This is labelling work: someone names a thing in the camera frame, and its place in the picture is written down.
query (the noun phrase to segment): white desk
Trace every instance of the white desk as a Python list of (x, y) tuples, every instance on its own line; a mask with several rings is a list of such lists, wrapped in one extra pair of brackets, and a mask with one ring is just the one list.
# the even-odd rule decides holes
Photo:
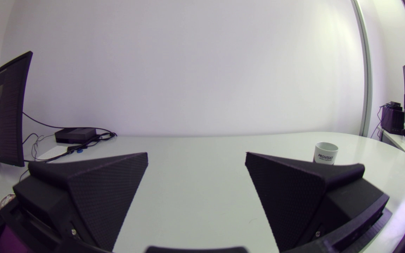
[(381, 126), (378, 127), (378, 130), (384, 134), (397, 148), (401, 149), (405, 152), (405, 137), (400, 135), (395, 135), (387, 132), (386, 130), (382, 129)]
[(393, 213), (365, 252), (392, 252), (405, 234), (405, 153), (360, 136), (313, 132), (271, 136), (117, 137), (57, 162), (148, 152), (149, 166), (128, 211), (114, 252), (245, 246), (278, 252), (244, 165), (246, 152), (311, 161), (315, 143), (339, 147), (336, 164), (361, 162), (364, 178), (390, 196)]

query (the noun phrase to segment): cable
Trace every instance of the cable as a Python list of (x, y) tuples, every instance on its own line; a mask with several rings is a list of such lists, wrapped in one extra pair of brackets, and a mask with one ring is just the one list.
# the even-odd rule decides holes
[[(23, 112), (23, 114), (24, 114), (26, 117), (28, 117), (29, 119), (31, 119), (32, 121), (39, 123), (40, 125), (45, 125), (45, 126), (47, 126), (47, 127), (49, 127), (49, 128), (63, 128), (63, 127), (61, 127), (61, 126), (54, 126), (54, 125), (48, 125), (48, 124), (42, 123), (42, 122), (40, 122), (40, 121), (38, 121), (38, 120), (35, 120), (35, 119), (32, 118), (31, 116), (27, 115), (25, 112)], [(81, 145), (79, 145), (79, 146), (76, 146), (76, 147), (74, 147), (74, 148), (72, 148), (72, 149), (66, 151), (65, 153), (63, 153), (63, 154), (61, 154), (61, 155), (58, 155), (58, 156), (55, 156), (55, 157), (51, 157), (51, 158), (49, 158), (49, 159), (38, 159), (38, 158), (37, 158), (37, 147), (38, 147), (38, 143), (47, 137), (47, 136), (45, 136), (45, 137), (40, 136), (40, 137), (37, 138), (37, 141), (35, 141), (35, 143), (32, 145), (32, 148), (31, 148), (31, 155), (32, 155), (32, 157), (34, 158), (34, 161), (40, 160), (40, 161), (42, 161), (42, 162), (51, 162), (51, 161), (54, 161), (54, 160), (56, 160), (56, 159), (58, 159), (58, 158), (60, 158), (60, 157), (63, 157), (63, 156), (68, 155), (68, 154), (71, 154), (71, 153), (74, 152), (75, 150), (82, 149), (84, 146), (86, 146), (86, 147), (95, 146), (95, 145), (98, 144), (100, 141), (108, 141), (108, 140), (110, 140), (111, 138), (114, 138), (114, 136), (117, 136), (117, 133), (114, 133), (114, 132), (112, 132), (112, 131), (109, 131), (109, 130), (107, 130), (107, 129), (105, 129), (105, 128), (95, 128), (95, 129), (103, 130), (103, 131), (106, 131), (107, 133), (103, 133), (103, 134), (96, 135), (96, 136), (94, 136), (93, 138), (91, 138), (90, 140), (86, 141), (85, 143), (83, 143), (83, 144), (81, 144)]]
[[(40, 122), (40, 121), (38, 121), (38, 120), (33, 119), (31, 116), (27, 115), (25, 112), (23, 112), (23, 114), (24, 114), (26, 117), (28, 117), (29, 119), (33, 120), (34, 122), (39, 123), (40, 125), (45, 125), (45, 126), (47, 126), (47, 127), (49, 127), (49, 128), (63, 128), (63, 127), (61, 127), (61, 126), (53, 126), (53, 125), (48, 125), (48, 124), (42, 123), (42, 122)], [(106, 131), (106, 132), (109, 132), (109, 133), (114, 133), (114, 132), (109, 131), (109, 130), (107, 130), (107, 129), (105, 129), (105, 128), (95, 128), (95, 129), (103, 130), (103, 131)]]
[(27, 169), (25, 172), (23, 172), (23, 174), (21, 174), (20, 180), (18, 180), (18, 183), (21, 182), (21, 178), (23, 177), (24, 174), (26, 174), (26, 172), (27, 172), (28, 170), (29, 170), (29, 169)]
[(23, 141), (23, 143), (21, 143), (21, 145), (23, 145), (31, 136), (37, 136), (37, 138), (38, 138), (38, 135), (36, 133), (32, 133), (26, 139), (24, 139), (24, 141)]
[(376, 129), (377, 129), (377, 128), (378, 128), (378, 126), (379, 126), (379, 125), (382, 123), (382, 120), (384, 119), (385, 114), (382, 116), (382, 118), (379, 118), (379, 113), (381, 112), (382, 107), (387, 106), (387, 105), (389, 105), (389, 103), (379, 106), (379, 111), (378, 111), (378, 119), (379, 119), (379, 123), (378, 123), (378, 124), (376, 125), (376, 127), (374, 128), (374, 131), (373, 131), (373, 133), (371, 134), (370, 138), (372, 138), (372, 137), (373, 137), (374, 132), (376, 132)]
[(38, 158), (37, 158), (37, 160), (40, 160), (40, 161), (42, 161), (42, 162), (51, 162), (51, 161), (54, 161), (54, 160), (59, 159), (60, 157), (66, 156), (66, 155), (68, 155), (68, 154), (71, 154), (71, 153), (74, 152), (75, 150), (81, 149), (81, 148), (84, 147), (84, 146), (92, 147), (92, 146), (95, 146), (96, 144), (98, 144), (100, 141), (108, 141), (108, 140), (110, 140), (111, 138), (113, 138), (113, 137), (115, 137), (115, 136), (116, 136), (116, 134), (115, 134), (115, 133), (112, 133), (112, 132), (110, 132), (110, 133), (103, 133), (103, 134), (101, 134), (101, 135), (96, 135), (96, 136), (94, 136), (93, 138), (91, 138), (90, 140), (86, 141), (85, 143), (83, 143), (83, 144), (81, 144), (81, 145), (78, 145), (78, 146), (75, 146), (74, 148), (70, 149), (69, 151), (66, 151), (66, 152), (63, 153), (63, 154), (60, 154), (60, 155), (55, 156), (55, 157), (51, 157), (51, 158), (49, 158), (49, 159), (38, 159)]

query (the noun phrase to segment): provisio logo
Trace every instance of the provisio logo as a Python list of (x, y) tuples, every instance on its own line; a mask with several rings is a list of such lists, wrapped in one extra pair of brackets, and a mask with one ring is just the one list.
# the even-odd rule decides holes
[(325, 160), (325, 161), (331, 161), (332, 158), (334, 158), (333, 156), (325, 156), (325, 155), (322, 155), (322, 154), (318, 154), (318, 157), (321, 158), (322, 160)]

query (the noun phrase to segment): white cup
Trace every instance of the white cup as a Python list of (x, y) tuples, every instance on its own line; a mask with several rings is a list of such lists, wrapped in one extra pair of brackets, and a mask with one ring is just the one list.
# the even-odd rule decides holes
[(314, 162), (333, 165), (339, 147), (328, 142), (318, 142), (315, 145)]

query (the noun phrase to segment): router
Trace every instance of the router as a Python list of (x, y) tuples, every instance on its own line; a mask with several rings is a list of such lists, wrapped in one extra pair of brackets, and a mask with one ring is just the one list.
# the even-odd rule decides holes
[(63, 128), (54, 133), (56, 142), (83, 144), (96, 136), (95, 128)]

